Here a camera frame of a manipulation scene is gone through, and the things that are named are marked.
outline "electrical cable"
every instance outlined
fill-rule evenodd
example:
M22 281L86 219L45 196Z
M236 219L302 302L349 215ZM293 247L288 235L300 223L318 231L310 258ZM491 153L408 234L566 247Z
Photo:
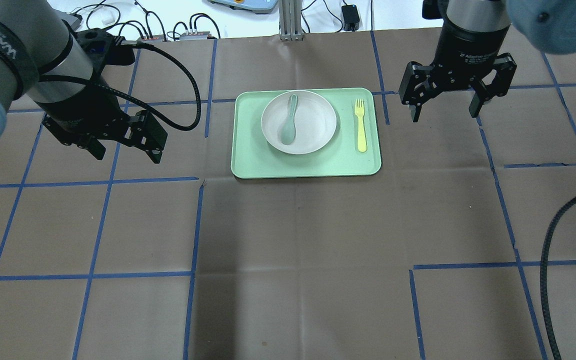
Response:
M342 31L344 29L344 22L338 18L336 16L336 14L333 14L332 11L330 11L330 8L328 7L328 3L326 2L326 0L323 0L324 5L326 5L326 10L330 13L330 15L332 15L333 18L335 18L336 20L338 20L339 23L341 23L341 27L339 27L339 30L336 30L335 32L338 33L340 31Z
M370 0L370 31L375 30L375 3L374 0Z
M108 1L108 0L101 0L101 2L99 2L98 4L86 5L86 6L83 6L83 7L81 7L81 6L80 6L80 7L75 7L75 9L70 12L70 14L71 14L71 15L77 15L78 13L80 13L80 11L82 11L82 10L84 10L84 9L87 9L87 8L90 8L90 7L98 7L99 5L103 5L103 4L104 4L105 2L107 2L107 1Z
M111 88L109 86L106 86L104 84L100 84L98 82L86 80L86 79L83 79L81 77L66 76L66 75L41 75L41 76L39 76L39 82L40 83L43 83L43 82L65 82L65 83L82 84L82 85L86 85L86 86L90 85L90 86L98 88L99 90L101 90L103 92L107 92L108 94L111 94L114 96L119 96L119 98L122 98L124 100L128 100L131 103L139 105L140 107L153 113L154 116L160 118L164 123L173 126L175 129L177 129L176 126L181 127L181 125L177 125L172 120L170 120L168 117L166 117L166 115L162 114L161 112L159 112L157 109L155 109L151 105L148 105L146 102L141 101L138 98L135 98L134 96L130 96L123 91L119 91L118 89ZM185 129L184 131L192 130L195 128L195 126L197 126L197 125L195 125L193 123L192 125L185 127L185 128L189 128L189 129L187 129L187 130Z
M316 3L316 2L317 2L317 0L312 0L312 2L311 2L308 6L304 7L304 8L301 9L301 11L300 11L300 12L301 12L301 18L303 19L303 22L306 23L306 28L308 28L308 32L309 32L309 33L311 32L311 25L308 23L308 20L306 20L306 16L304 16L304 10L308 10L308 8L310 8L311 6L313 6L313 4Z
M311 6L313 6L313 4L316 3L316 2L317 2L317 0L312 0L312 2L310 3L310 5L304 7L303 9L301 9L301 11L308 10L308 8L310 8Z
M150 35L150 38L153 38L153 32L151 31L151 27L148 24L148 15L150 14L153 14L157 20L159 20L159 24L161 25L161 33L164 36L164 41L166 41L166 29L164 28L164 23L162 22L162 18L160 18L160 16L155 13L155 11L146 11L146 28L148 28L148 34Z
M112 24L113 26L119 24L119 20L121 20L121 18L122 18L122 12L121 12L121 10L119 10L118 7L113 6L113 5L103 4L102 2L100 2L100 3L95 4L95 5L84 6L83 9L86 9L86 8L88 8L88 7L94 7L94 8L89 12L89 14L88 14L88 16L87 16L87 18L86 18L86 27L87 27L88 29L90 29L90 25L89 25L90 17L92 16L92 14L94 14L94 13L95 13L98 9L100 9L101 7L107 7L107 8L112 8L112 9L117 10L118 16L117 16L117 20Z
M138 24L138 25L141 27L141 30L143 30L143 33L144 33L144 34L148 34L148 30L146 30L146 27L144 26L144 24L141 23L141 22L139 22L139 21L137 21L137 20L128 20L128 21L126 21L126 22L115 23L114 25L110 25L110 26L104 27L102 30L104 30L104 31L107 32L108 30L110 30L110 29L112 29L112 28L114 28L114 27L118 27L119 25L124 25L124 24L127 24L127 23L131 23L131 24L132 24L132 23L135 23L135 24Z
M124 28L126 27L126 25L130 25L131 27L137 29L137 32L139 33L139 39L146 39L144 37L144 33L142 32L142 30L139 28L139 26L135 25L134 23L130 22L130 21L126 21L126 22L122 22L121 23L121 27L119 28L119 34L117 34L118 37L122 36L122 31L124 30Z
M139 3L139 1L135 0L134 4L137 5L138 7L140 7L140 8L143 10L144 13L147 13L147 12L148 12L148 10L146 10L146 8L143 7L143 6Z
M188 32L188 25L186 25L186 23L183 22L183 21L178 21L178 22L172 27L172 32L173 32L173 33L179 34L179 32L177 32L177 27L178 27L179 25L183 25L183 28L185 29L185 32L186 32L186 33Z
M306 16L304 16L304 13L301 13L301 18L303 19L303 22L306 24L306 28L308 28L308 32L311 32L311 26L308 25L308 21L306 21Z
M195 78L193 77L192 73L190 73L190 71L188 71L188 69L177 59L175 59L173 57L173 55L165 52L164 50L161 50L160 48L151 45L150 43L134 43L134 44L125 44L123 46L126 46L128 48L133 48L133 49L145 49L145 50L149 50L149 51L153 51L159 55L162 55L162 57L165 57L166 59L170 60L173 64L175 64L179 69L181 69L181 71L183 71L183 73L188 77L188 80L190 80L190 84L192 85L192 90L194 91L194 99L195 99L195 103L197 106L197 112L196 112L196 117L194 119L194 122L191 125L188 126L183 126L183 125L177 125L176 123L173 123L172 121L166 122L164 120L164 123L170 125L172 128L177 129L177 130L182 130L182 131L189 131L194 129L197 124L199 123L199 120L201 119L202 116L202 100L201 100L201 95L199 94L199 87L197 86L197 82L195 80Z
M565 203L555 214L548 226L546 231L546 238L543 241L543 248L541 250L541 261L539 262L539 291L541 295L541 312L543 314L543 322L546 326L546 333L548 335L548 342L550 344L550 350L552 351L552 357L554 360L562 360L562 355L560 354L560 349L557 346L557 340L555 339L555 332L553 330L553 321L551 319L551 308L548 304L548 255L551 249L551 242L553 241L553 234L555 233L555 228L559 223L562 216L574 205L576 204L576 196L570 201Z
M222 38L222 33L219 31L219 26L217 26L217 23L215 22L215 20L213 20L212 17L208 16L207 14L200 14L199 16L194 18L194 29L197 30L197 21L201 18L206 18L208 20L210 20L210 22L212 22L212 24L214 25L214 28L217 29L217 37L219 39Z
M176 32L176 31L168 31L168 32L166 32L166 35L167 35L170 39L172 39L172 41L178 41L179 39L181 39L181 37L182 37L183 34L180 34L179 32Z

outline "yellow fork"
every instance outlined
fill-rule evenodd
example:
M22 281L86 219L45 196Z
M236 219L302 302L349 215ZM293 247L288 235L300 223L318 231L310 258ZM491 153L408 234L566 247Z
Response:
M354 101L354 114L358 119L357 126L357 150L361 153L365 153L368 150L368 145L366 144L366 129L364 128L364 100L358 98Z

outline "white wall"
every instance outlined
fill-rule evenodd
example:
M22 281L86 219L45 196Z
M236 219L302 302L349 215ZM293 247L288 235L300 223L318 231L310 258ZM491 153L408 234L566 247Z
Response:
M53 8L63 12L71 12L77 7L96 4L100 1L48 0ZM311 1L303 0L303 7L306 7ZM341 17L342 0L326 0L326 2L330 10L338 17ZM360 29L370 30L370 0L346 0L346 2L355 4L359 8L359 15L362 21ZM211 4L208 0L140 0L139 3L147 10L154 11L160 16L167 32L172 30L176 22L183 21L188 23L190 15L203 12L217 22L222 37L256 37L279 33L279 6L276 6L269 14L255 14L246 10L233 10L221 4ZM144 12L139 6L134 5L134 1L108 0L106 4L121 10L121 22L137 20L144 23L144 25L146 24ZM425 20L421 17L421 4L422 0L374 0L375 30L441 27L441 20ZM105 15L115 13L116 11L109 7L99 10L90 18L90 27L104 27L105 25L103 25L101 19ZM339 21L334 19L326 10L323 0L317 0L311 8L303 13L310 25L310 29L314 33L335 32L341 26ZM82 11L81 14L85 20L88 13ZM153 34L160 34L161 30L159 29L161 26L157 19L154 16L149 16L149 18ZM208 19L199 20L197 27L200 31L211 31L213 35L217 35ZM118 31L119 27L116 27L110 32L117 34ZM126 26L122 35L129 40L135 40L138 37L137 30L130 26Z

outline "power adapter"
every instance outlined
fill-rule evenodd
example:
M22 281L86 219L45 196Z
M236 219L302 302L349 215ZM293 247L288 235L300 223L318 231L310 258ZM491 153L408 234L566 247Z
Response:
M360 19L357 5L343 5L341 18L343 19L343 30L346 32L356 32L359 29Z

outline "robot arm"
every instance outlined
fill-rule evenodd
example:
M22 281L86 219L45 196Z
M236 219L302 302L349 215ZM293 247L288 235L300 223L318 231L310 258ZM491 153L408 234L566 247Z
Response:
M42 123L62 144L101 160L106 149L99 140L112 140L160 162L167 132L153 114L128 116L114 94L100 89L107 87L101 76L105 65L130 65L133 48L150 46L129 47L124 41L101 29L73 32L46 0L0 1L0 136L11 102L28 94L45 110ZM41 76L85 81L41 81Z
M444 23L432 63L408 63L399 87L414 122L422 105L445 91L472 88L472 117L494 96L508 93L517 64L512 55L498 53L511 22L538 50L576 52L576 1L423 0L422 14ZM492 71L494 80L485 84Z

